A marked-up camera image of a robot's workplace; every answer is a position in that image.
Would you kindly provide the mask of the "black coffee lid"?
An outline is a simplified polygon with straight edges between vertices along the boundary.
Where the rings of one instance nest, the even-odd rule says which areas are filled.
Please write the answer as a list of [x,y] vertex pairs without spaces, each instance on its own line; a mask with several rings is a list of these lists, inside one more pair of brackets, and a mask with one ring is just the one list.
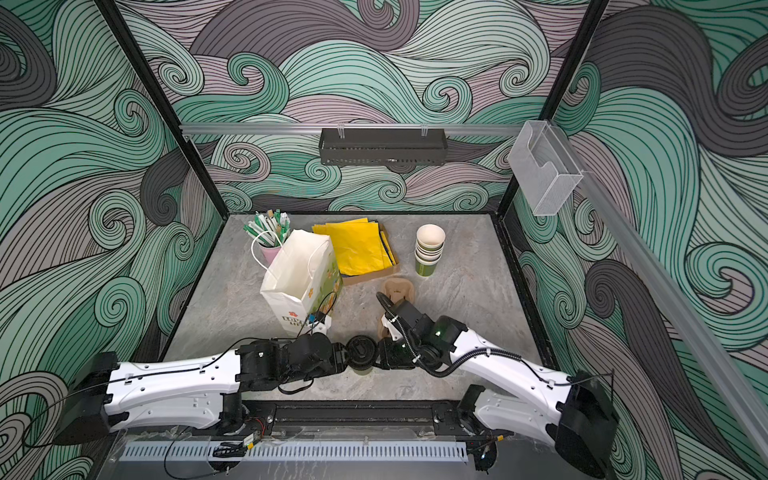
[[366,335],[356,335],[346,344],[348,365],[356,368],[373,366],[377,357],[377,342]]

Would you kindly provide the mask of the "white paper takeout bag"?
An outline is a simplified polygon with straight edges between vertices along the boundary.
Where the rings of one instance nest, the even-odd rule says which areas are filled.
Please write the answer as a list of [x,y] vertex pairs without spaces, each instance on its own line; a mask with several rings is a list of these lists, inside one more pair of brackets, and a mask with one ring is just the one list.
[[311,326],[308,317],[328,314],[343,286],[331,238],[295,230],[265,271],[260,293],[289,335]]

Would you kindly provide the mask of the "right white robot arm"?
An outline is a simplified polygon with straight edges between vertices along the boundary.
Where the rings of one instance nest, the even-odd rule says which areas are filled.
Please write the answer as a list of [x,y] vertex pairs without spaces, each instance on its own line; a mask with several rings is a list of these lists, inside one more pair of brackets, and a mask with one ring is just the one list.
[[377,300],[400,365],[410,363],[434,378],[463,370],[494,385],[493,390],[472,387],[462,398],[472,434],[521,434],[553,447],[592,478],[615,478],[611,455],[619,418],[603,375],[552,370],[494,345],[449,316],[432,320],[407,300],[393,302],[384,293]]

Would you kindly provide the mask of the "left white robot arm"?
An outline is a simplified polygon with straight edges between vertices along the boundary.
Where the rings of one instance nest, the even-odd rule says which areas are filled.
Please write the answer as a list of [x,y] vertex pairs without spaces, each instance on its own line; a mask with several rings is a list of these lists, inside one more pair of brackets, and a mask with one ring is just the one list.
[[232,432],[244,421],[242,395],[342,373],[345,346],[323,333],[255,339],[221,354],[172,362],[121,362],[95,355],[76,375],[53,431],[76,445],[138,427],[187,426]]

